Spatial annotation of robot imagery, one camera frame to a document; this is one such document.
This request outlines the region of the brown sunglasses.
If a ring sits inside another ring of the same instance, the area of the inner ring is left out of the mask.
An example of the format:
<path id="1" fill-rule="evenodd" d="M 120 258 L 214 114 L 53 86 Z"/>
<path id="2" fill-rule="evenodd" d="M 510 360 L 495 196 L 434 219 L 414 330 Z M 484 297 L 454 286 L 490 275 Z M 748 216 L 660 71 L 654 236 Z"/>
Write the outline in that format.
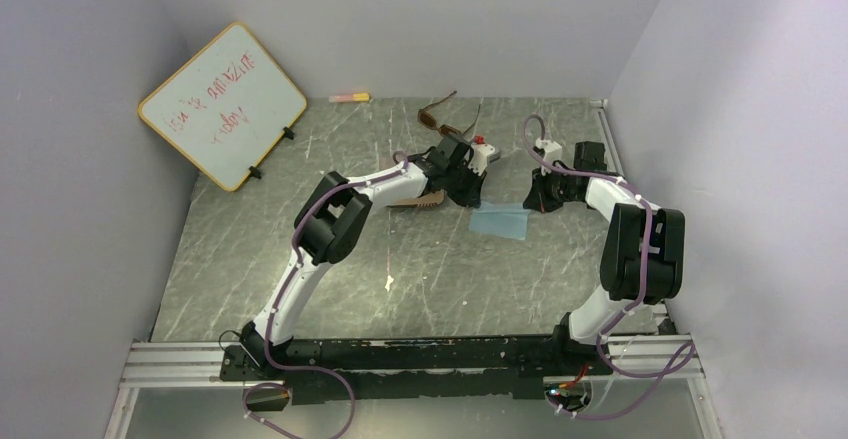
<path id="1" fill-rule="evenodd" d="M 441 136 L 447 136 L 449 134 L 457 134 L 462 137 L 465 137 L 468 133 L 472 132 L 476 127 L 477 122 L 479 121 L 480 112 L 482 109 L 482 105 L 479 104 L 475 113 L 474 120 L 470 125 L 466 126 L 464 129 L 458 129 L 450 124 L 440 122 L 432 113 L 432 110 L 441 104 L 445 103 L 449 99 L 453 98 L 457 94 L 457 90 L 453 90 L 445 97 L 431 102 L 430 104 L 420 108 L 417 112 L 417 120 L 420 125 L 422 125 L 425 129 L 436 131 Z"/>

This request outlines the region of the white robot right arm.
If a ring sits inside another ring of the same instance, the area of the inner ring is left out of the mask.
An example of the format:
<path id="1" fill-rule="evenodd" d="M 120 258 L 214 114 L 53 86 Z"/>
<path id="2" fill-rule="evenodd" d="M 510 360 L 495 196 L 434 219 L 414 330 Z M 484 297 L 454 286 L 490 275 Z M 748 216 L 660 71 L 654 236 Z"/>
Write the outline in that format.
<path id="1" fill-rule="evenodd" d="M 586 345 L 603 343 L 615 325 L 637 309 L 675 297 L 682 286 L 685 216 L 646 200 L 608 169 L 605 147 L 584 141 L 573 161 L 563 147 L 537 139 L 530 148 L 539 166 L 532 172 L 526 209 L 550 213 L 580 202 L 608 223 L 599 265 L 599 286 L 564 322 L 568 335 L 553 342 L 549 358 L 561 373 L 576 372 L 588 359 Z"/>

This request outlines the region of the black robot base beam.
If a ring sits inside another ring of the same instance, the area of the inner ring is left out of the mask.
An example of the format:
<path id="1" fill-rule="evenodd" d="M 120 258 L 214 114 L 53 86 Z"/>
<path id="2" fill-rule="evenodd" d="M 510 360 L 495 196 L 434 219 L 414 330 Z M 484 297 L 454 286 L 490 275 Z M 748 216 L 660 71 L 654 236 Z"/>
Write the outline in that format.
<path id="1" fill-rule="evenodd" d="M 566 327 L 551 334 L 408 339 L 294 339 L 272 350 L 257 341 L 229 345 L 219 373 L 225 383 L 280 382 L 296 405 L 331 400 L 507 395 L 539 399 L 573 380 L 609 376 L 590 345 Z"/>

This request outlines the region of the aluminium frame rail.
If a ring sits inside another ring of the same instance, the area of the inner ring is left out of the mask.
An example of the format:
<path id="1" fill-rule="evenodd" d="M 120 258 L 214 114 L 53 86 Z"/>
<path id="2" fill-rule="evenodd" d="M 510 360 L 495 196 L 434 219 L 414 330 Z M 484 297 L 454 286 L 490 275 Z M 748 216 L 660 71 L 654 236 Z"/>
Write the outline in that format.
<path id="1" fill-rule="evenodd" d="M 659 330 L 649 335 L 614 335 L 601 350 L 612 373 L 583 382 L 573 380 L 543 393 L 541 398 L 577 396 L 589 412 L 599 412 L 614 384 L 643 380 L 654 389 L 662 373 L 664 383 L 681 381 L 688 389 L 701 433 L 719 438 L 723 432 L 710 397 L 700 360 L 689 353 L 691 339 L 673 327 L 663 305 L 654 307 Z M 142 342 L 134 344 L 126 360 L 107 434 L 122 438 L 130 424 L 135 402 L 144 388 L 249 388 L 261 384 L 225 383 L 220 377 L 224 350 L 236 342 Z"/>

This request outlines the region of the pink yellow marker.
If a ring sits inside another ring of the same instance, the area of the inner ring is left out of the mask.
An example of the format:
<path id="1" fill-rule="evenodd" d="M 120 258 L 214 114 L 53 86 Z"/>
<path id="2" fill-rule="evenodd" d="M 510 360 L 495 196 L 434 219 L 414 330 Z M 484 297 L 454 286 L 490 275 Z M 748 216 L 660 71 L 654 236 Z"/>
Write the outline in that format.
<path id="1" fill-rule="evenodd" d="M 371 96 L 369 93 L 351 93 L 351 94 L 341 94 L 341 95 L 333 95 L 329 97 L 329 101 L 331 103 L 361 103 L 368 102 L 371 100 Z"/>

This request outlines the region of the yellow framed whiteboard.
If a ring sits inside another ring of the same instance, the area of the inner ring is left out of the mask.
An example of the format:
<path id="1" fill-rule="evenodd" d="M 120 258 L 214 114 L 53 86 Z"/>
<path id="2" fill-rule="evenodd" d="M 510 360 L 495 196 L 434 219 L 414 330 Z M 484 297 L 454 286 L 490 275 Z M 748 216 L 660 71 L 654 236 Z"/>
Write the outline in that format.
<path id="1" fill-rule="evenodd" d="M 137 107 L 139 118 L 221 189 L 259 167 L 307 100 L 254 34 L 228 25 Z"/>

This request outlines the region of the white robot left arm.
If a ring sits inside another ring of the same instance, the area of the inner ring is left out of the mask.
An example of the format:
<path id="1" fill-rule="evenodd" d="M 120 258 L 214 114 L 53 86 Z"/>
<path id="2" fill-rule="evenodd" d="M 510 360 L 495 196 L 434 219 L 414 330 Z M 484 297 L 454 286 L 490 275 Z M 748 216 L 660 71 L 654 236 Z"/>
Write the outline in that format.
<path id="1" fill-rule="evenodd" d="M 329 269 L 346 259 L 369 217 L 386 207 L 443 192 L 460 207 L 481 204 L 488 166 L 499 150 L 480 137 L 450 133 L 419 154 L 393 154 L 393 165 L 361 177 L 326 173 L 294 220 L 291 255 L 269 301 L 240 333 L 246 365 L 258 377 L 278 376 L 309 298 Z"/>

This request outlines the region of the light blue cloth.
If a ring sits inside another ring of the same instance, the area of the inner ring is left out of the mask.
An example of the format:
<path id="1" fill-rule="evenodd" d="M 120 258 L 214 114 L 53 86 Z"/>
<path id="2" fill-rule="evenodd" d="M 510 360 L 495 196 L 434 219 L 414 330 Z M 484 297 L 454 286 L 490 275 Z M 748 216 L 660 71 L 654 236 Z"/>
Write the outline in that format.
<path id="1" fill-rule="evenodd" d="M 495 204 L 482 201 L 469 222 L 472 232 L 505 239 L 525 240 L 530 210 L 521 204 Z"/>

